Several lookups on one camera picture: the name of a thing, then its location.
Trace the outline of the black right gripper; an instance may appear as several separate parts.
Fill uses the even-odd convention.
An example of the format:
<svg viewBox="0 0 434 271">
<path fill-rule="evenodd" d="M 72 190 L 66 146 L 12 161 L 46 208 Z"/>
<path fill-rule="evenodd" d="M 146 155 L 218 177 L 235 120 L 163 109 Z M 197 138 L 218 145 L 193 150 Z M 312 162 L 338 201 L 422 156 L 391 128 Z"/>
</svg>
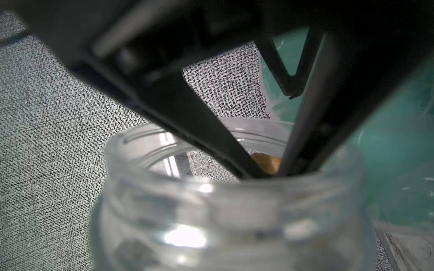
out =
<svg viewBox="0 0 434 271">
<path fill-rule="evenodd" d="M 182 72 L 166 75 L 254 41 L 282 88 L 304 88 L 324 31 L 381 39 L 434 30 L 432 1 L 14 1 L 13 10 L 80 80 L 243 179 L 270 175 Z"/>
</svg>

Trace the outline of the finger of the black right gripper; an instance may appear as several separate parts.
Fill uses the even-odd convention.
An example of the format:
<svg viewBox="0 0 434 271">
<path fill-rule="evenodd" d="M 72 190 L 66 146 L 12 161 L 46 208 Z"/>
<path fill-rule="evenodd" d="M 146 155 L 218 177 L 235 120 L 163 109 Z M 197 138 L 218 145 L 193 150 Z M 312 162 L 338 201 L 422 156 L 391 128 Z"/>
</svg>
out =
<svg viewBox="0 0 434 271">
<path fill-rule="evenodd" d="M 434 49 L 434 35 L 413 29 L 380 37 L 310 28 L 299 68 L 290 76 L 271 38 L 255 42 L 283 93 L 303 96 L 278 176 L 317 171 Z"/>
</svg>

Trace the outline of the orange-lidded peanut jar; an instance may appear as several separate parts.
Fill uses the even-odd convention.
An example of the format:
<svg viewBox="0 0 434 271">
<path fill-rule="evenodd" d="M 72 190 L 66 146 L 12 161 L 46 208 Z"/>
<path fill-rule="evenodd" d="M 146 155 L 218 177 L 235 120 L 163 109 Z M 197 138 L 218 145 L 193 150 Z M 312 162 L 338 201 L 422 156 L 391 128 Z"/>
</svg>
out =
<svg viewBox="0 0 434 271">
<path fill-rule="evenodd" d="M 97 271 L 371 271 L 360 154 L 309 175 L 240 181 L 155 124 L 113 136 L 89 223 Z"/>
</svg>

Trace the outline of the single peanut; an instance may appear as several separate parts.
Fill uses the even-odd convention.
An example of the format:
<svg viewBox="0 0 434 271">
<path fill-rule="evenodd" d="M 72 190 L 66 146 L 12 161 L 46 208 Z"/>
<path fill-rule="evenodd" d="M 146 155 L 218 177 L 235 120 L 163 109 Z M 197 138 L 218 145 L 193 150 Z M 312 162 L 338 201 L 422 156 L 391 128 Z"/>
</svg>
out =
<svg viewBox="0 0 434 271">
<path fill-rule="evenodd" d="M 252 153 L 252 159 L 269 175 L 276 175 L 281 165 L 281 157 L 272 156 L 264 153 Z"/>
</svg>

